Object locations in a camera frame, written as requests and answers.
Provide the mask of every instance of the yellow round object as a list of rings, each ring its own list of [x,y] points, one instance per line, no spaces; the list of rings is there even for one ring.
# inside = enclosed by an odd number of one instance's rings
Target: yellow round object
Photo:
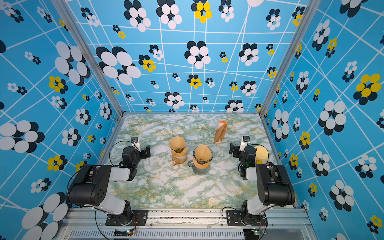
[[[201,17],[200,11],[195,11],[195,18],[199,19]]]
[[[364,89],[362,92],[361,92],[361,95],[363,95],[364,97],[368,97],[370,94],[371,94],[371,90],[369,88],[366,88]]]
[[[268,161],[268,150],[263,146],[256,146],[255,161],[258,163],[261,161],[262,164],[266,164]]]
[[[364,88],[365,88],[364,83],[359,83],[359,84],[356,86],[356,91],[361,92],[362,90],[364,90]]]
[[[209,4],[209,3],[205,3],[204,4],[204,10],[205,11],[208,11],[208,10],[210,10],[211,9],[211,5]]]
[[[368,74],[365,74],[364,76],[361,77],[361,82],[367,83],[369,81],[369,79],[370,79],[370,76]]]
[[[200,17],[200,22],[201,23],[205,23],[207,21],[207,17],[206,16],[201,16]]]
[[[380,83],[374,83],[371,85],[371,91],[372,92],[378,92],[381,89]]]
[[[199,3],[196,5],[196,8],[197,8],[197,10],[199,10],[199,11],[203,10],[203,8],[204,8],[203,3],[199,2]]]
[[[212,17],[212,12],[211,11],[207,11],[206,13],[205,13],[205,16],[209,19],[209,18],[211,18]]]
[[[377,83],[380,80],[380,74],[375,73],[371,76],[371,83]]]

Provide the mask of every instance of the black cable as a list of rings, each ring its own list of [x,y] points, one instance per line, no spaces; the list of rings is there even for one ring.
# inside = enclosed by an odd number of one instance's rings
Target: black cable
[[[113,163],[112,163],[112,161],[111,161],[111,150],[112,150],[112,148],[113,148],[116,144],[118,144],[119,142],[113,144],[112,147],[111,147],[111,149],[109,150],[109,161],[111,162],[111,165],[112,165],[112,166],[113,166]]]
[[[96,211],[95,211],[95,222],[96,222],[96,227],[97,227],[97,229],[99,229],[99,225],[97,224],[97,221],[96,221],[96,212],[97,212],[97,209],[96,209]],[[107,237],[100,231],[100,229],[99,229],[99,232],[103,235],[103,237],[104,237],[105,239],[108,239],[108,240],[109,240],[109,238],[107,238]]]
[[[233,209],[233,210],[235,210],[235,211],[238,211],[237,209],[234,209],[233,207],[223,207],[222,209],[221,209],[221,216],[223,217],[223,219],[227,219],[226,217],[224,217],[223,216],[223,210],[224,209]]]
[[[263,232],[263,235],[259,238],[259,240],[264,236],[265,234],[265,231],[266,231],[266,226],[265,226],[265,229],[264,229],[264,232]]]

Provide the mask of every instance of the paper coffee filter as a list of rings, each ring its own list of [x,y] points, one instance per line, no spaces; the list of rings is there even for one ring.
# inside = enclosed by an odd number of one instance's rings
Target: paper coffee filter
[[[204,162],[212,158],[212,153],[208,145],[201,144],[196,148],[195,156],[199,161]]]
[[[168,146],[173,150],[180,150],[186,145],[187,143],[185,142],[184,138],[179,136],[171,138],[168,142]]]

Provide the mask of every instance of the black and white flower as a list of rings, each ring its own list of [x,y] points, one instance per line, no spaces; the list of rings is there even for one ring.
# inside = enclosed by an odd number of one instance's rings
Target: black and white flower
[[[259,60],[258,53],[259,49],[257,49],[256,43],[251,45],[246,43],[243,45],[243,50],[239,52],[240,61],[245,63],[246,66],[250,66]]]
[[[243,104],[243,101],[242,100],[229,100],[228,101],[228,105],[225,106],[225,109],[227,110],[227,112],[243,112],[244,111],[244,108],[243,108],[244,104]]]
[[[147,98],[147,103],[152,107],[156,106],[155,101],[153,101],[152,98]]]
[[[163,52],[159,49],[159,46],[157,46],[157,45],[149,45],[149,53],[152,53],[153,57],[159,61],[162,58],[164,58]]]
[[[100,116],[104,117],[106,120],[109,120],[112,116],[112,109],[109,103],[100,103]]]
[[[166,97],[164,98],[164,102],[168,106],[173,107],[174,109],[179,109],[180,107],[185,105],[185,102],[183,101],[183,97],[177,92],[174,92],[174,93],[167,92],[165,93],[165,96]]]
[[[45,20],[47,20],[48,23],[51,23],[52,22],[52,19],[51,19],[51,16],[45,12],[45,10],[43,8],[40,8],[40,7],[37,7],[37,13],[40,14],[40,16],[42,18],[44,18]]]
[[[70,81],[78,86],[84,84],[84,78],[90,78],[91,70],[85,65],[85,58],[76,46],[71,48],[62,41],[57,42],[56,50],[60,57],[55,60],[55,66],[59,72],[69,77]]]
[[[86,153],[83,154],[83,158],[84,158],[84,159],[90,159],[91,156],[92,156],[92,155],[91,155],[90,152],[86,152]]]
[[[208,87],[210,88],[213,88],[215,86],[215,82],[213,81],[212,78],[207,78],[205,82],[208,83]]]
[[[207,65],[211,62],[208,56],[208,48],[204,41],[199,41],[197,44],[194,41],[187,43],[188,51],[184,53],[184,57],[189,64],[194,64],[195,68],[202,69],[204,64]]]
[[[349,82],[351,79],[354,79],[355,77],[354,72],[358,69],[356,64],[357,64],[357,61],[347,63],[347,67],[344,69],[344,75],[343,75],[343,80],[345,80],[346,83]]]
[[[269,11],[269,15],[267,15],[267,17],[265,18],[268,21],[268,24],[266,26],[269,27],[271,31],[273,31],[275,28],[280,27],[281,17],[279,16],[279,13],[280,9],[271,9]]]
[[[47,191],[48,187],[52,184],[49,178],[39,179],[31,184],[31,193],[39,193],[41,191]]]
[[[98,99],[101,99],[103,96],[101,95],[101,92],[99,92],[98,90],[95,90],[95,93],[93,94],[95,97],[97,97]]]
[[[168,24],[169,29],[175,29],[176,24],[180,24],[183,21],[175,0],[158,0],[157,3],[159,7],[156,9],[156,14],[161,22]]]
[[[96,17],[95,14],[91,13],[89,8],[83,8],[82,7],[82,8],[80,8],[80,10],[81,10],[81,15],[87,19],[87,21],[90,25],[97,27],[98,25],[101,24],[100,20]]]
[[[219,12],[221,12],[221,18],[225,20],[225,22],[229,22],[230,19],[235,17],[233,13],[233,6],[231,6],[231,0],[221,0],[220,6],[218,7]]]
[[[39,126],[35,122],[26,120],[19,121],[16,125],[12,123],[4,123],[0,126],[1,150],[15,150],[18,153],[31,153],[36,150],[37,143],[42,142],[45,135],[38,132]]]
[[[309,210],[310,209],[310,204],[306,200],[303,201],[303,204],[301,205],[302,209]]]
[[[316,48],[316,51],[320,51],[323,44],[328,42],[329,34],[331,32],[331,28],[329,27],[329,19],[325,20],[324,23],[319,23],[316,28],[316,33],[313,36],[312,47]]]
[[[57,108],[65,109],[67,106],[67,103],[65,102],[64,98],[60,98],[59,96],[52,96],[52,101],[51,101],[52,106],[55,106]]]
[[[76,122],[79,122],[83,125],[88,125],[88,122],[91,120],[91,116],[89,115],[89,111],[85,110],[84,108],[77,109],[75,120],[76,120]]]
[[[288,101],[287,98],[288,98],[288,91],[284,91],[283,92],[283,98],[281,99],[281,101],[283,103],[286,103]]]
[[[137,27],[140,32],[145,32],[146,27],[151,26],[151,20],[147,18],[147,12],[142,8],[141,3],[137,0],[133,2],[125,0],[124,7],[126,11],[124,16],[129,20],[132,27]]]
[[[245,81],[240,87],[241,92],[244,93],[247,97],[251,94],[256,93],[256,82],[255,81]]]
[[[301,94],[304,90],[307,90],[310,79],[308,78],[309,72],[300,72],[299,78],[296,81],[296,90]]]
[[[295,132],[299,131],[299,129],[300,129],[300,118],[295,118],[295,121],[293,122],[292,128],[293,128],[293,130]]]
[[[64,201],[65,193],[59,192],[50,195],[43,205],[29,210],[22,220],[23,229],[28,229],[23,239],[54,239],[72,207]],[[51,223],[47,223],[49,214],[53,219]]]
[[[63,144],[68,144],[68,146],[76,146],[78,144],[78,141],[81,140],[81,136],[79,134],[79,130],[70,128],[68,130],[64,130],[62,132],[63,139],[61,142]]]
[[[328,162],[328,154],[323,154],[321,151],[316,152],[316,156],[313,157],[312,168],[315,169],[317,176],[328,175],[328,171],[331,169]]]
[[[141,76],[140,69],[132,62],[131,56],[121,47],[112,48],[112,52],[105,47],[96,48],[97,56],[102,60],[99,66],[103,73],[109,78],[116,78],[124,85],[131,85],[132,78]]]
[[[342,0],[340,13],[344,14],[348,11],[347,16],[351,18],[358,13],[361,3],[365,3],[366,1],[368,0]]]
[[[353,189],[340,180],[336,181],[336,184],[331,187],[329,196],[334,200],[334,205],[337,209],[350,212],[352,206],[355,205],[355,201],[352,198]]]
[[[359,173],[361,178],[373,178],[373,172],[377,170],[376,158],[368,157],[367,154],[363,154],[358,160],[358,166],[355,166],[356,171]]]
[[[196,104],[191,104],[191,106],[189,107],[189,109],[191,109],[192,112],[200,112],[200,109],[197,107]]]
[[[288,118],[289,113],[287,111],[281,112],[280,109],[276,110],[275,119],[272,121],[271,126],[276,142],[280,142],[282,138],[287,139],[289,133]]]
[[[320,216],[320,219],[321,219],[322,221],[326,222],[326,221],[327,221],[326,218],[328,217],[328,210],[326,210],[325,207],[323,207],[323,208],[321,209],[321,212],[319,213],[319,216]]]
[[[329,100],[324,105],[324,110],[320,113],[319,125],[324,128],[324,133],[328,136],[333,134],[333,131],[341,132],[344,129],[344,124],[347,117],[343,113],[345,104],[342,101],[333,103]]]

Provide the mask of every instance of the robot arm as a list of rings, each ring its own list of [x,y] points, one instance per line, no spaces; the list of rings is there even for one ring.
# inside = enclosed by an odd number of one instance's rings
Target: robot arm
[[[239,158],[239,173],[244,180],[257,180],[258,195],[241,206],[242,222],[252,225],[272,207],[294,204],[295,192],[283,165],[257,164],[259,149],[249,145],[248,136],[243,136],[242,145],[231,143],[229,154]]]

